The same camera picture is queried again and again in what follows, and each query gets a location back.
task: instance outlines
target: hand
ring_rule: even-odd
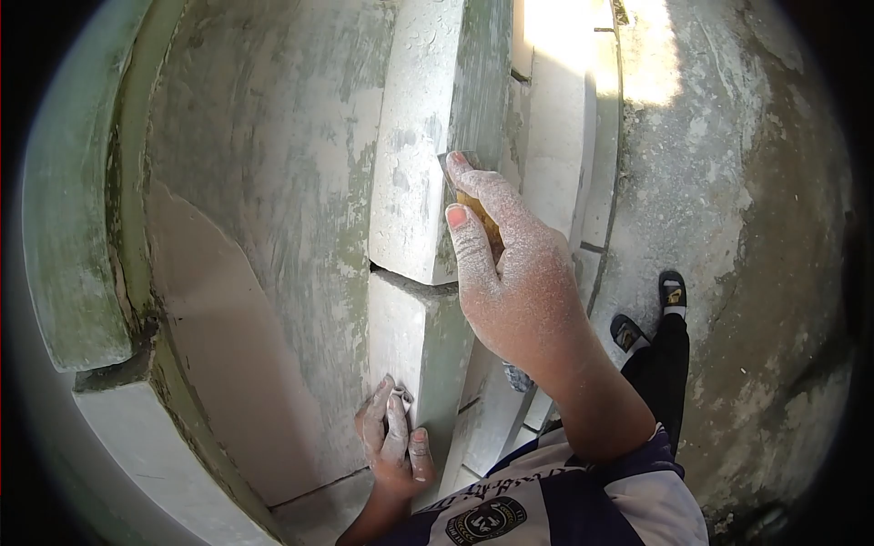
[[[355,416],[355,429],[373,472],[374,488],[408,501],[434,483],[437,473],[424,428],[407,433],[404,405],[392,394],[394,380],[385,376],[373,397]],[[388,435],[383,419],[388,417]]]
[[[579,357],[579,333],[587,326],[567,241],[498,173],[473,170],[458,152],[447,157],[447,171],[480,200],[505,247],[496,265],[479,218],[466,205],[447,207],[461,310],[489,350],[540,384],[545,365]]]

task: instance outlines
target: leg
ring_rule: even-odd
[[[655,420],[664,425],[670,438],[670,452],[676,455],[689,374],[686,286],[679,273],[667,271],[659,276],[659,299],[662,320],[652,343],[647,342],[640,328],[625,315],[614,319],[611,333],[620,347],[632,352],[622,368],[622,375],[647,403]]]
[[[674,313],[662,318],[652,345],[638,349],[622,368],[622,375],[647,403],[655,420],[664,425],[673,455],[680,441],[688,373],[686,321]]]

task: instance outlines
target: person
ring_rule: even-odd
[[[689,365],[683,278],[660,278],[664,315],[652,342],[625,315],[614,319],[615,341],[632,353],[620,373],[586,318],[565,238],[496,172],[472,169],[457,152],[447,171],[481,201],[505,246],[496,264],[476,215],[447,207],[461,310],[488,349],[555,401],[562,427],[411,515],[436,472],[427,431],[408,432],[386,377],[355,419],[371,496],[337,546],[706,544],[701,509],[674,460]]]

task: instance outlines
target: right hand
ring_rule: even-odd
[[[496,265],[474,212],[463,204],[447,207],[461,310],[476,336],[535,381],[544,366],[580,357],[586,314],[565,237],[535,217],[498,173],[474,170],[458,152],[448,155],[447,171],[480,200],[505,247]]]

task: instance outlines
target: shirt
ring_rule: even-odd
[[[606,465],[580,461],[558,429],[372,544],[479,543],[707,544],[707,528],[661,424],[646,444]]]

